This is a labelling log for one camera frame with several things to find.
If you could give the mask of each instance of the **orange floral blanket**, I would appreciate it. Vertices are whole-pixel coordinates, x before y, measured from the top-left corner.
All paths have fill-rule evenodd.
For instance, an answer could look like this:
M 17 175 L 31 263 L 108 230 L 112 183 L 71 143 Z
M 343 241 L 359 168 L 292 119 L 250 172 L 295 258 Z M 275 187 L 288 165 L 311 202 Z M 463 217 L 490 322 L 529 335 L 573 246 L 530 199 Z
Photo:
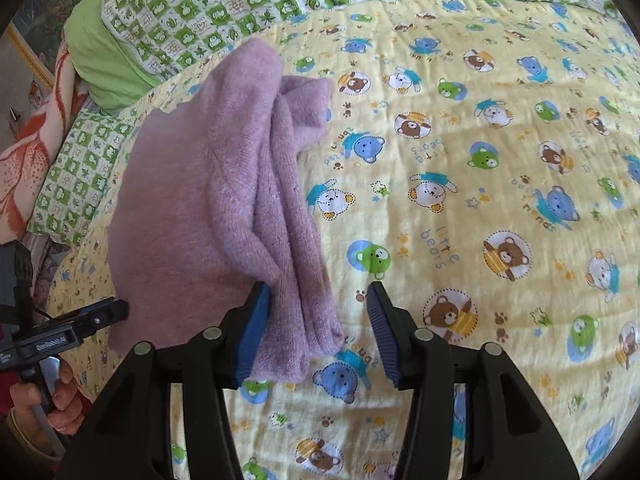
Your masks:
M 0 154 L 0 244 L 22 238 L 47 172 L 87 94 L 63 42 L 51 94 L 15 144 Z

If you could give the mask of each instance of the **star print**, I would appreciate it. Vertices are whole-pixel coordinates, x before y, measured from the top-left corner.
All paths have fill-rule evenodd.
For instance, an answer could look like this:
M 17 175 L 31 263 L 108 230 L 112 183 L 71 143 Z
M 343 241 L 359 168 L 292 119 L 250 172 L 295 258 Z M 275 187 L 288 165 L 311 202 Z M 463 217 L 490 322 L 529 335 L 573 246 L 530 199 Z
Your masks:
M 389 438 L 389 432 L 385 431 L 385 428 L 380 428 L 373 433 L 376 436 L 374 439 L 376 442 L 386 442 L 386 440 Z

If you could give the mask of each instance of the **human hand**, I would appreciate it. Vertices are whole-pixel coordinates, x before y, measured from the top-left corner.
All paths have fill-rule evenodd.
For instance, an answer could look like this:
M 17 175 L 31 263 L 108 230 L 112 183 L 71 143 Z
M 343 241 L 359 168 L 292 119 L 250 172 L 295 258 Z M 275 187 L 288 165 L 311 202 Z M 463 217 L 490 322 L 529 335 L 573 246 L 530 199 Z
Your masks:
M 51 444 L 40 427 L 31 406 L 40 404 L 42 398 L 35 384 L 18 383 L 9 390 L 14 400 L 14 419 L 22 434 L 43 453 L 51 453 Z M 52 395 L 56 410 L 47 415 L 51 427 L 61 434 L 76 434 L 84 420 L 82 402 L 78 397 L 78 383 L 71 366 L 60 359 L 60 380 Z

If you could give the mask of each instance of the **finger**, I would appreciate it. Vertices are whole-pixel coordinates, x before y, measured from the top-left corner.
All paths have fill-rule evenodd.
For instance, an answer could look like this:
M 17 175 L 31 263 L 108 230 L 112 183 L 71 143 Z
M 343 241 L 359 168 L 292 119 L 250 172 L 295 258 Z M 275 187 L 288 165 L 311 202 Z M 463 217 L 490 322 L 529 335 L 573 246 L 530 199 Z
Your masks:
M 34 404 L 42 402 L 38 387 L 31 383 L 12 384 L 9 394 L 18 410 L 27 410 Z
M 77 391 L 78 383 L 76 383 L 75 378 L 72 378 L 69 384 L 58 381 L 52 396 L 53 403 L 56 405 L 56 408 L 63 411 L 76 396 Z
M 82 402 L 79 397 L 74 397 L 64 411 L 55 410 L 49 413 L 47 420 L 54 430 L 60 431 L 66 428 L 82 413 Z
M 78 415 L 78 418 L 76 418 L 76 420 L 70 422 L 64 428 L 58 430 L 58 433 L 61 433 L 63 435 L 75 435 L 78 432 L 80 424 L 82 424 L 83 421 L 84 415 L 81 413 L 80 415 Z
M 71 365 L 64 359 L 60 359 L 60 380 L 65 384 L 69 384 L 73 378 L 74 371 L 71 368 Z

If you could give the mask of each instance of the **metal screw head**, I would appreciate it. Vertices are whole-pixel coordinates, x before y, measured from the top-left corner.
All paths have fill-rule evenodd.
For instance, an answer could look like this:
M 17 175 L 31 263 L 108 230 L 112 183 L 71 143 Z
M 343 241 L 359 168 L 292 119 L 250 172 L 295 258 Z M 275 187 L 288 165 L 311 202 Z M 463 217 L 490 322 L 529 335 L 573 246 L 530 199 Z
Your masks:
M 433 339 L 433 332 L 428 328 L 419 328 L 414 332 L 414 335 L 420 341 L 431 341 Z
M 210 326 L 203 333 L 202 336 L 204 339 L 212 341 L 214 339 L 218 339 L 222 335 L 222 330 L 220 330 L 217 326 Z
M 133 351 L 137 355 L 148 354 L 149 352 L 151 352 L 151 345 L 149 343 L 147 343 L 146 341 L 141 341 L 140 343 L 138 343 L 137 345 L 135 345 L 133 347 Z
M 502 347 L 498 343 L 487 343 L 484 345 L 484 351 L 488 354 L 498 356 L 502 353 Z

